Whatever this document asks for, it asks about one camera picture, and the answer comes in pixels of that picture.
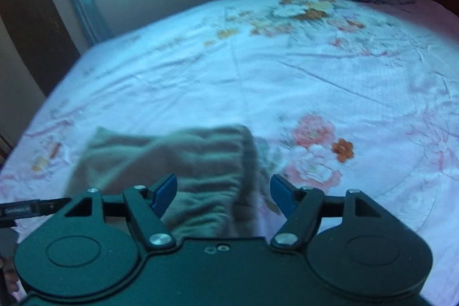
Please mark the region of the floral white bed sheet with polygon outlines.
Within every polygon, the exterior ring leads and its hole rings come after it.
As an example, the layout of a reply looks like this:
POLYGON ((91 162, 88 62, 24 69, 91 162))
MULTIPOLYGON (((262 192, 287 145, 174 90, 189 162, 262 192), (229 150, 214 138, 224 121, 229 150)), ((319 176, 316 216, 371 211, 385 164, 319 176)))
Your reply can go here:
POLYGON ((219 0, 93 47, 1 170, 1 201, 65 196, 100 127, 134 136, 242 125, 258 153, 257 234, 280 174, 361 190, 429 244, 423 295, 458 303, 458 17, 431 0, 219 0))

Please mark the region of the dark wooden wardrobe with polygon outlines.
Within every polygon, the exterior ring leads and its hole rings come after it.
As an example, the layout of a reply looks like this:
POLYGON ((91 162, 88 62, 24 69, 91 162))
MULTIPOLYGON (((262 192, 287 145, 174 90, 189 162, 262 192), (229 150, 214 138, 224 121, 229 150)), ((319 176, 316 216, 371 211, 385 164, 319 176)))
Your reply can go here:
POLYGON ((53 0, 1 0, 1 19, 34 81, 50 95, 80 56, 53 0))

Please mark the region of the grey-brown fleece pants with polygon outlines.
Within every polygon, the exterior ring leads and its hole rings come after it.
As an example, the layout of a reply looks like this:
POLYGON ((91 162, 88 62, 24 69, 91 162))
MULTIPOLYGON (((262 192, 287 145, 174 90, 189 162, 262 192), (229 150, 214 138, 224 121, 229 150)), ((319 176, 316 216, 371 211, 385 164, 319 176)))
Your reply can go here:
POLYGON ((191 128, 162 136, 97 129, 65 190, 90 187, 106 195, 151 186, 173 173, 177 195, 162 217, 177 237, 251 237, 257 234, 258 153, 242 125, 191 128))

